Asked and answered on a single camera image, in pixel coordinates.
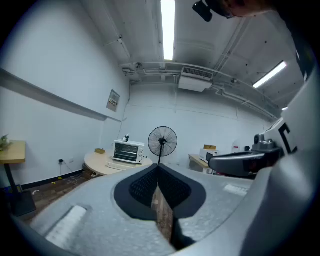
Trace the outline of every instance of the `ceiling light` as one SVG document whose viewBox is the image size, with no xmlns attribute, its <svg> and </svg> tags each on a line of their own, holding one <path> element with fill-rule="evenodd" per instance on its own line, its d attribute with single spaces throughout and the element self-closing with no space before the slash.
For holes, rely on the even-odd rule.
<svg viewBox="0 0 320 256">
<path fill-rule="evenodd" d="M 175 10 L 175 0 L 161 0 L 163 56 L 168 61 L 174 59 Z"/>
<path fill-rule="evenodd" d="M 281 70 L 283 70 L 287 64 L 282 61 L 278 66 L 276 66 L 273 70 L 271 70 L 268 74 L 266 74 L 264 77 L 262 77 L 258 82 L 256 82 L 253 87 L 258 88 L 259 86 L 263 85 L 266 81 L 274 77 L 276 74 L 278 74 Z"/>
</svg>

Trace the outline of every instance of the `desk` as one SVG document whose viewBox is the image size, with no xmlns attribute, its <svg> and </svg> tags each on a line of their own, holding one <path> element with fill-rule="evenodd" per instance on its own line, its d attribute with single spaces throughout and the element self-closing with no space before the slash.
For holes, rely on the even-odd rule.
<svg viewBox="0 0 320 256">
<path fill-rule="evenodd" d="M 26 161 L 26 142 L 11 140 L 9 146 L 0 152 L 0 164 L 4 164 L 6 175 L 12 188 L 10 198 L 11 211 L 15 216 L 21 216 L 35 211 L 37 208 L 30 191 L 19 193 L 14 177 L 12 176 L 10 164 L 20 164 Z"/>
<path fill-rule="evenodd" d="M 202 161 L 198 154 L 189 154 L 190 159 L 190 169 L 198 172 L 203 172 L 204 174 L 213 174 L 213 170 L 209 165 Z"/>
<path fill-rule="evenodd" d="M 84 162 L 88 168 L 100 175 L 111 175 L 122 172 L 122 170 L 110 168 L 107 165 L 107 161 L 116 165 L 122 165 L 125 167 L 141 167 L 141 166 L 150 166 L 152 165 L 152 161 L 149 158 L 145 158 L 143 160 L 143 164 L 135 164 L 129 162 L 122 162 L 112 159 L 112 150 L 106 150 L 104 154 L 99 154 L 96 152 L 87 153 L 84 157 Z"/>
</svg>

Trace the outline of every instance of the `wall-mounted air conditioner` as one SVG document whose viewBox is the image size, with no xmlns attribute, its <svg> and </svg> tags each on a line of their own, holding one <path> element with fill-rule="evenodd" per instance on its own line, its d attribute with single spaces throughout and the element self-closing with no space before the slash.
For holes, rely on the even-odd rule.
<svg viewBox="0 0 320 256">
<path fill-rule="evenodd" d="M 183 67 L 179 81 L 179 88 L 196 92 L 203 92 L 209 89 L 212 82 L 213 73 L 195 69 L 191 67 Z"/>
<path fill-rule="evenodd" d="M 196 69 L 193 67 L 186 67 L 186 66 L 182 68 L 182 72 L 181 72 L 181 76 L 183 77 L 195 78 L 195 79 L 200 79 L 204 81 L 212 80 L 213 75 L 214 74 L 212 72 Z"/>
</svg>

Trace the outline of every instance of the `wall sign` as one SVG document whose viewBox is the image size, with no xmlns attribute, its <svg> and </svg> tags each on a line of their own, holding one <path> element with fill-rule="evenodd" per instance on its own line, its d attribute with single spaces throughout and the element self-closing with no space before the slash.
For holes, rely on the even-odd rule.
<svg viewBox="0 0 320 256">
<path fill-rule="evenodd" d="M 106 108 L 109 110 L 112 110 L 113 112 L 116 112 L 119 99 L 120 99 L 119 94 L 117 94 L 114 90 L 111 90 L 110 97 L 108 100 L 108 104 L 106 105 Z"/>
</svg>

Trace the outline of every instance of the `wooden board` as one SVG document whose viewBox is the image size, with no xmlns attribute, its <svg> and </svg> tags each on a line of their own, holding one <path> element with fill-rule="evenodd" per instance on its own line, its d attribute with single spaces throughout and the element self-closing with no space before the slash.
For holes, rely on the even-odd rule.
<svg viewBox="0 0 320 256">
<path fill-rule="evenodd" d="M 8 148 L 0 152 L 0 164 L 19 164 L 26 161 L 26 142 L 11 140 Z"/>
<path fill-rule="evenodd" d="M 151 209 L 156 211 L 156 226 L 158 227 L 164 238 L 167 239 L 167 241 L 170 243 L 173 229 L 174 213 L 159 187 L 157 187 L 154 192 Z"/>
<path fill-rule="evenodd" d="M 209 165 L 205 161 L 202 161 L 198 154 L 189 154 L 189 157 L 190 161 L 196 162 L 202 168 L 209 168 Z"/>
<path fill-rule="evenodd" d="M 217 147 L 214 145 L 204 145 L 203 148 L 205 150 L 216 150 L 217 149 Z"/>
</svg>

